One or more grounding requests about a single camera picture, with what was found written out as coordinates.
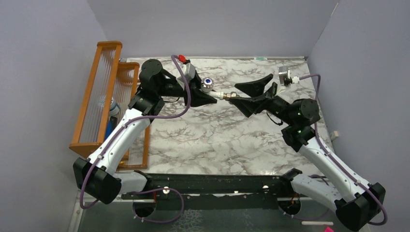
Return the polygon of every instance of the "black metal base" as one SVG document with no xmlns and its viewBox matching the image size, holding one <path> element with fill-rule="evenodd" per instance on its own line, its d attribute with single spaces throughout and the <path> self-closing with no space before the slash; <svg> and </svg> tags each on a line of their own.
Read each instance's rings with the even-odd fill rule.
<svg viewBox="0 0 410 232">
<path fill-rule="evenodd" d="M 147 174 L 144 190 L 169 187 L 177 189 L 184 197 L 185 209 L 278 209 L 277 197 L 292 194 L 275 175 L 186 175 Z M 123 194 L 125 200 L 153 199 L 152 195 Z M 179 210 L 181 200 L 172 191 L 157 191 L 156 210 Z"/>
</svg>

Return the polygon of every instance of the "metal fitting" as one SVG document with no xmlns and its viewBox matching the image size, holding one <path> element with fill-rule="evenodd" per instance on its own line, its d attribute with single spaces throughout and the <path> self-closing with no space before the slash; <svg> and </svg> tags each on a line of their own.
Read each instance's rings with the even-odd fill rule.
<svg viewBox="0 0 410 232">
<path fill-rule="evenodd" d="M 231 93 L 224 93 L 223 94 L 223 99 L 229 101 L 229 99 L 234 98 L 234 97 L 239 97 L 239 95 L 236 94 L 236 92 L 231 92 Z"/>
<path fill-rule="evenodd" d="M 212 91 L 214 87 L 214 80 L 212 80 L 211 78 L 204 78 L 201 81 L 201 90 L 204 93 L 209 93 Z"/>
</svg>

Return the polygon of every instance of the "connector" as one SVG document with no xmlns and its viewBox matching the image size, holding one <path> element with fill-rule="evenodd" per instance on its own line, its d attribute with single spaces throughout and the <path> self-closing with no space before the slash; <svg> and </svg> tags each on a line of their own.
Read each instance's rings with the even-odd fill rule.
<svg viewBox="0 0 410 232">
<path fill-rule="evenodd" d="M 186 59 L 185 56 L 183 56 L 183 55 L 179 55 L 179 56 L 178 56 L 178 60 L 181 61 L 182 63 L 187 62 L 187 59 Z"/>
<path fill-rule="evenodd" d="M 299 83 L 300 79 L 297 76 L 292 77 L 292 84 L 297 84 Z"/>
</svg>

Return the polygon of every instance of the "gray wall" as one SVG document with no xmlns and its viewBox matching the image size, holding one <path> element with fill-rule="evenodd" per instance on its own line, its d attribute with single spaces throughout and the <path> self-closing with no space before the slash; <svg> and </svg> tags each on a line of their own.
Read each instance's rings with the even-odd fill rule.
<svg viewBox="0 0 410 232">
<path fill-rule="evenodd" d="M 88 0 L 122 57 L 308 56 L 338 0 Z"/>
<path fill-rule="evenodd" d="M 408 0 L 341 0 L 307 60 L 337 154 L 387 189 L 389 222 L 372 231 L 409 231 L 409 12 Z"/>
<path fill-rule="evenodd" d="M 68 146 L 105 36 L 85 0 L 2 1 L 0 31 L 0 230 L 66 231 Z"/>
</svg>

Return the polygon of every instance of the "marble surface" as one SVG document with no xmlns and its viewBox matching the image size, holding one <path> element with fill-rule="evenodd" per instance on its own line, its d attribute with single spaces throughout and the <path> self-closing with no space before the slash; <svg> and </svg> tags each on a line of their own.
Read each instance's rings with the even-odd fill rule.
<svg viewBox="0 0 410 232">
<path fill-rule="evenodd" d="M 129 58 L 128 62 L 142 63 L 148 58 Z M 159 59 L 164 68 L 174 75 L 177 70 L 170 59 Z M 257 80 L 274 74 L 279 82 L 278 68 L 287 65 L 292 76 L 309 74 L 304 60 L 243 60 L 191 59 L 201 78 L 214 79 L 216 91 L 241 91 L 235 83 Z M 280 94 L 288 101 L 314 98 L 312 80 L 292 85 Z M 161 115 L 175 115 L 184 109 L 183 99 L 166 103 Z M 323 118 L 318 123 L 319 134 L 328 145 L 330 139 Z M 245 174 L 281 175 L 291 168 L 306 174 L 320 171 L 305 157 L 285 144 L 280 132 L 286 125 L 277 126 L 265 111 L 246 118 L 227 101 L 191 108 L 177 119 L 156 119 L 151 127 L 148 169 L 146 173 L 173 174 Z M 138 138 L 130 149 L 130 164 L 141 163 L 143 138 Z"/>
</svg>

